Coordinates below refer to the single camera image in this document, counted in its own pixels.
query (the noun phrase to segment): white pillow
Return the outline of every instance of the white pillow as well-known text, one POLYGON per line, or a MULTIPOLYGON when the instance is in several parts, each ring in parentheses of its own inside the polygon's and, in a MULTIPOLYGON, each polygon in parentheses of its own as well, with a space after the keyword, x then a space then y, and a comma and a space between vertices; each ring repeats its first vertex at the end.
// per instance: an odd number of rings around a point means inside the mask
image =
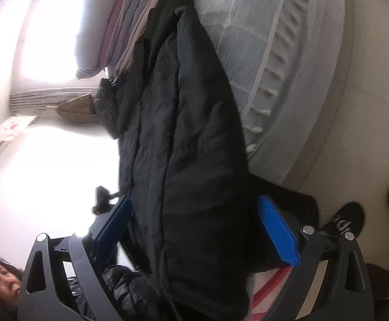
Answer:
POLYGON ((84 0, 82 22, 76 37, 77 78, 90 78, 101 72, 99 55, 108 19, 117 0, 84 0))

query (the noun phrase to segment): bedding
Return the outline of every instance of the bedding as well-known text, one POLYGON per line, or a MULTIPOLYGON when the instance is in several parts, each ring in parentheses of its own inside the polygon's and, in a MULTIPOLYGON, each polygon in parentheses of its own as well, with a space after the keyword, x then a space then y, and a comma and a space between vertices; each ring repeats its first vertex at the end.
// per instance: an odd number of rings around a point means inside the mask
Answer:
POLYGON ((238 104, 251 171, 281 183, 321 110, 344 0, 194 0, 238 104))
POLYGON ((123 7, 124 2, 125 0, 117 0, 116 4, 113 7, 113 10, 111 11, 110 18, 108 19, 104 40, 102 42, 101 53, 99 55, 99 65, 102 69, 107 67, 108 52, 110 50, 109 45, 111 42, 111 38, 113 37, 114 28, 117 24, 117 21, 119 20, 120 11, 123 7))

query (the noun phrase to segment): black puffer jacket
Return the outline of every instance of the black puffer jacket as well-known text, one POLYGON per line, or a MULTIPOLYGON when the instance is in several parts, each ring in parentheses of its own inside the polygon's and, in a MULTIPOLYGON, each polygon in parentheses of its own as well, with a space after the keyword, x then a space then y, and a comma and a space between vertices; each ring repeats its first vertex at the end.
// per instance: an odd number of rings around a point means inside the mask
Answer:
POLYGON ((119 139, 120 192, 134 207, 123 238, 131 260, 179 309, 240 321, 249 303, 247 158, 193 0, 159 0, 131 70, 101 81, 95 108, 119 139))
MULTIPOLYGON (((102 277, 121 306, 124 320, 177 320, 172 304, 151 274, 132 272, 127 267, 116 265, 105 269, 102 277)), ((72 278, 69 283, 80 313, 95 320, 77 279, 72 278)))

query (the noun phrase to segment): white box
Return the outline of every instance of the white box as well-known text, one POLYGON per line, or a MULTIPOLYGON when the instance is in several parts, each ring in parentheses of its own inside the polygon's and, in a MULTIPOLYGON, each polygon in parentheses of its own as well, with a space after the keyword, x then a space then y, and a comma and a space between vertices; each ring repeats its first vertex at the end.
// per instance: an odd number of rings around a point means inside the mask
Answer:
POLYGON ((37 116, 12 116, 0 124, 0 154, 37 116))

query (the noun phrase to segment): window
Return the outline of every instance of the window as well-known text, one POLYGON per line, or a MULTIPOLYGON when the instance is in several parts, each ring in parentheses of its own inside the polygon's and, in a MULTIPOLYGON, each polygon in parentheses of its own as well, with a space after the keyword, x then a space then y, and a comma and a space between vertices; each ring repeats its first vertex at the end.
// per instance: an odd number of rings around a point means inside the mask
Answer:
POLYGON ((20 76, 63 83, 75 78, 75 36, 83 0, 36 0, 20 54, 20 76))
POLYGON ((82 11, 83 0, 32 0, 13 60, 12 94, 99 85, 105 72, 90 79, 75 76, 75 37, 82 11))

